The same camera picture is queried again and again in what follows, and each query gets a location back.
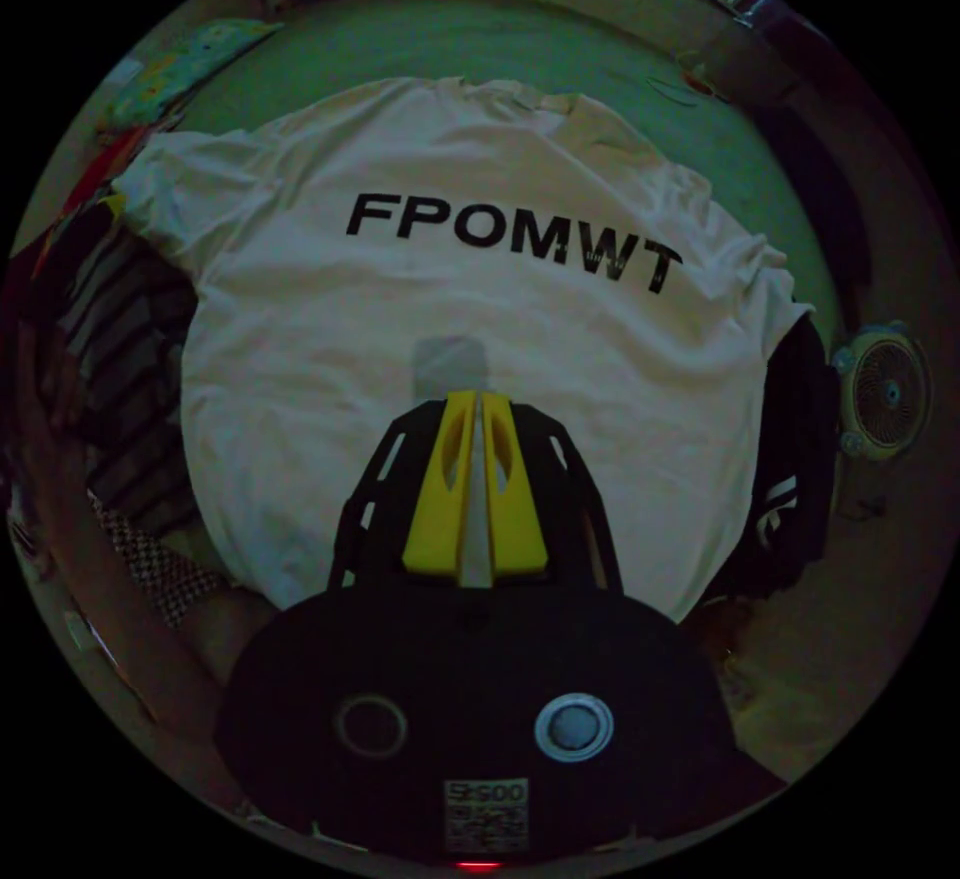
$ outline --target label sticker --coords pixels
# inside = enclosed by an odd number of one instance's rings
[[[528,779],[452,779],[443,784],[448,852],[527,852]]]

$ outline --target white t-shirt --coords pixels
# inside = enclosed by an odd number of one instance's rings
[[[390,421],[459,389],[566,426],[628,595],[679,621],[737,543],[767,360],[811,307],[600,103],[392,79],[253,132],[156,135],[115,186],[196,286],[191,479],[227,566],[278,607],[325,588]]]

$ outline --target yellow plastic part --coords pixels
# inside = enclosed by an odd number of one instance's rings
[[[459,582],[476,411],[475,392],[451,392],[447,396],[403,552],[407,572]]]
[[[483,395],[483,451],[493,580],[542,573],[547,547],[506,396]],[[502,492],[498,463],[506,479]]]
[[[100,200],[112,213],[114,221],[123,215],[123,210],[127,207],[127,199],[122,193],[114,193],[112,196],[105,196]]]

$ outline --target striped clothing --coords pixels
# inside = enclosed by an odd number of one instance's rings
[[[177,628],[193,602],[228,585],[224,577],[159,541],[201,521],[179,424],[180,352],[196,296],[182,273],[123,228],[79,237],[74,230],[57,247],[70,224],[107,191],[98,190],[47,237],[54,253],[44,268],[62,269],[65,255],[79,264],[69,270],[72,279],[51,306],[55,314],[50,318],[64,329],[68,348],[80,359],[89,408],[99,411],[111,427],[109,447],[91,449],[88,459],[91,504],[134,581],[164,621]],[[5,306],[11,313],[23,310],[17,292],[22,300],[22,289],[5,286]],[[4,346],[12,349],[12,321],[6,325]],[[42,544],[43,533],[26,490],[15,479],[9,446],[3,453],[0,467],[11,542],[20,559],[45,581],[53,574],[53,564]]]

